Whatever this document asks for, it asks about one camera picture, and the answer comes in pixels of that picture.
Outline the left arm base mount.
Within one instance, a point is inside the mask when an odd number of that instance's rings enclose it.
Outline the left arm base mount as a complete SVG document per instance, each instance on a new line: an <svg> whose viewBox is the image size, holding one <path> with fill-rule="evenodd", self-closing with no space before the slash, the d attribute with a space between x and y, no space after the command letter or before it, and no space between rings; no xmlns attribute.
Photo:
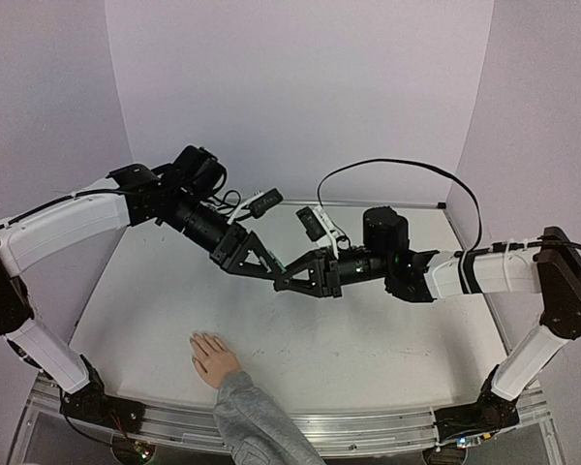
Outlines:
<svg viewBox="0 0 581 465"><path fill-rule="evenodd" d="M141 402L106 394L87 398L67 395L61 401L61 412L69 419L126 433L138 433L143 422L145 406Z"/></svg>

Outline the mannequin hand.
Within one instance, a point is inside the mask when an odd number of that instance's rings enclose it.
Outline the mannequin hand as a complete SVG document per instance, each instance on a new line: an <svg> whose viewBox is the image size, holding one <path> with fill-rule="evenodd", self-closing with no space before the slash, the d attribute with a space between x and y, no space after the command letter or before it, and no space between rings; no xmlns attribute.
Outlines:
<svg viewBox="0 0 581 465"><path fill-rule="evenodd" d="M235 353L217 335L195 332L190 337L190 345L197 373L212 388L219 389L227 376L243 371Z"/></svg>

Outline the grey sleeved forearm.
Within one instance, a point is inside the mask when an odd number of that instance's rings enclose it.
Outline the grey sleeved forearm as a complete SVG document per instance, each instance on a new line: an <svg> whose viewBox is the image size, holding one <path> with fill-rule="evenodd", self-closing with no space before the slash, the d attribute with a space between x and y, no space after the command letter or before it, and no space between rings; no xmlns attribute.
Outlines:
<svg viewBox="0 0 581 465"><path fill-rule="evenodd" d="M225 378L213 416L236 464L324 462L291 418L245 372Z"/></svg>

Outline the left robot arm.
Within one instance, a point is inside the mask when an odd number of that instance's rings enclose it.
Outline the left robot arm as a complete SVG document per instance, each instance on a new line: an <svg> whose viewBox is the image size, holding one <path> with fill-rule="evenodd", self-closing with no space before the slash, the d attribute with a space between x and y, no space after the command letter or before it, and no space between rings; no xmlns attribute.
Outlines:
<svg viewBox="0 0 581 465"><path fill-rule="evenodd" d="M188 146L170 164L114 170L83 191L0 221L0 336L73 394L88 421L110 416L103 384L84 357L40 320L22 273L99 234L153 221L185 235L228 274L275 280L282 268L258 236L206 205L226 179L216 156Z"/></svg>

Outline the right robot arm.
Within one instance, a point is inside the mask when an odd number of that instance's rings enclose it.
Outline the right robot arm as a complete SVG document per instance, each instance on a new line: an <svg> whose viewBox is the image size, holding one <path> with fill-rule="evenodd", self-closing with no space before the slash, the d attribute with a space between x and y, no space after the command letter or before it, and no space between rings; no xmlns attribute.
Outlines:
<svg viewBox="0 0 581 465"><path fill-rule="evenodd" d="M340 250L321 207L304 207L296 215L311 240L330 244L287 265L274 281L277 291L339 297L347 285L382 278L390 295L408 303L463 295L541 295L538 323L491 371L476 401L435 412L442 441L516 425L523 390L565 344L581 337L581 244L569 241L558 227L546 228L532 242L415 252L408 220L382 206L364 212L362 245Z"/></svg>

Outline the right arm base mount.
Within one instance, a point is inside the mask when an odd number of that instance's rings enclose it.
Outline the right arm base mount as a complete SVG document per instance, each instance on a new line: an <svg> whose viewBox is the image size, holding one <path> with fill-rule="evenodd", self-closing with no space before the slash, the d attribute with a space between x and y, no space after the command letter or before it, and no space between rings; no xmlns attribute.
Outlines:
<svg viewBox="0 0 581 465"><path fill-rule="evenodd" d="M519 415L515 407L501 410L497 407L466 404L442 408L435 412L435 425L441 444L463 437L496 433L518 423Z"/></svg>

